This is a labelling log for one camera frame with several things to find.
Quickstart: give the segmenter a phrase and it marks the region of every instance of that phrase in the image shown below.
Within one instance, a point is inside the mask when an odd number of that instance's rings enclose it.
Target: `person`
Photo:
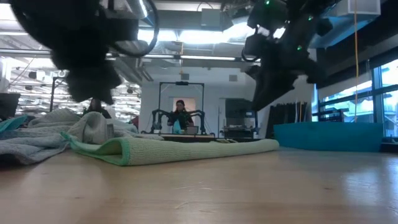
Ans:
[[[138,129],[139,116],[133,118],[130,122]]]
[[[108,113],[108,111],[101,106],[101,100],[92,98],[90,102],[90,106],[88,107],[88,110],[84,110],[83,116],[89,112],[96,111],[101,113],[106,119],[111,119],[111,115]]]
[[[184,101],[178,100],[175,106],[176,110],[173,112],[173,116],[167,121],[167,125],[173,126],[174,122],[178,120],[182,130],[187,129],[187,127],[193,127],[193,120],[185,109]]]

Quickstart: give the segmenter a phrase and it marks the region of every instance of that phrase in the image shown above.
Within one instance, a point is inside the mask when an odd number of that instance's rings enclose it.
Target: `laptop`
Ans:
[[[198,134],[199,127],[194,126],[194,127],[187,127],[187,131],[185,134]]]

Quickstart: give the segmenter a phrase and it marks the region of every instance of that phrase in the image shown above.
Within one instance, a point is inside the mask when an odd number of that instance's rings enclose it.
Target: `green towel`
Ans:
[[[102,146],[86,144],[62,133],[77,153],[118,166],[139,166],[164,162],[239,156],[276,150],[279,143],[263,139],[245,143],[180,143],[142,138],[113,138]]]
[[[26,119],[27,115],[24,115],[0,122],[0,133],[2,133],[3,131],[13,131],[17,129],[21,124],[25,122]]]

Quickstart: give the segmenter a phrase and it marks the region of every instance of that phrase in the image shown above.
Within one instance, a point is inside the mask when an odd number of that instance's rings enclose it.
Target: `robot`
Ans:
[[[308,46],[318,34],[323,36],[333,25],[322,16],[340,0],[257,0],[248,19],[248,26],[256,33],[246,39],[242,58],[247,62],[261,60],[246,73],[255,79],[256,90],[252,109],[259,111],[283,94],[293,90],[293,82],[300,74],[308,76],[308,83],[320,83],[326,77],[324,70],[309,58]],[[258,33],[265,28],[269,35]],[[285,29],[281,38],[275,38],[278,29]],[[245,55],[253,55],[248,60]]]
[[[111,89],[121,81],[111,62],[106,60],[110,49],[131,57],[148,54],[157,42],[159,17],[152,0],[147,0],[154,15],[154,38],[146,50],[131,52],[117,44],[137,41],[139,20],[147,16],[142,0],[127,0],[132,12],[117,12],[114,0],[108,8],[100,0],[10,0],[21,26],[38,42],[52,50],[54,64],[69,70],[66,77],[72,98],[81,102],[95,97],[113,104]],[[333,26],[322,15],[340,0],[252,0],[254,7],[248,26],[256,33],[246,39],[242,58],[247,62],[261,60],[260,66],[246,71],[256,80],[252,101],[255,111],[272,103],[293,89],[300,72],[308,75],[309,83],[319,83],[325,71],[309,58],[308,46],[315,34],[325,35]],[[262,27],[268,36],[258,33]],[[273,38],[277,29],[285,32]],[[248,60],[245,55],[253,55]]]

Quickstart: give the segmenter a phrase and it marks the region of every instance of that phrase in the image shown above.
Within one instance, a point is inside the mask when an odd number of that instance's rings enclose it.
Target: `desk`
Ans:
[[[0,169],[3,224],[398,223],[398,157],[279,151],[118,167],[65,152]]]
[[[216,139],[212,134],[206,135],[193,135],[193,134],[154,134],[158,136],[162,136],[165,141],[175,141],[175,142],[184,142],[184,143],[192,143],[192,142],[211,142],[215,141]],[[258,141],[260,139],[252,139],[252,138],[232,138],[237,142],[252,142]]]

